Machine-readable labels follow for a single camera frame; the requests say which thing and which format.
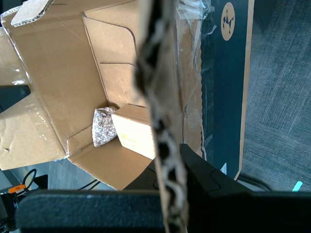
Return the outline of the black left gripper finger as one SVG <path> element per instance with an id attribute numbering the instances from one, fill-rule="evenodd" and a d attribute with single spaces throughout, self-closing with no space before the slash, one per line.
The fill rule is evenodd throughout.
<path id="1" fill-rule="evenodd" d="M 31 90 L 28 85 L 2 85 L 0 87 L 0 112 L 12 107 L 28 95 Z"/>

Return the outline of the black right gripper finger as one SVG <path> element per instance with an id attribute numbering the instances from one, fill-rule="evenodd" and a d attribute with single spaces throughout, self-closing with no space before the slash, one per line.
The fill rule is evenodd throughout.
<path id="1" fill-rule="evenodd" d="M 15 219 L 23 233 L 165 232 L 153 166 L 122 191 L 36 191 L 20 203 Z"/>
<path id="2" fill-rule="evenodd" d="M 309 233 L 309 192 L 256 192 L 180 144 L 188 181 L 190 233 Z"/>

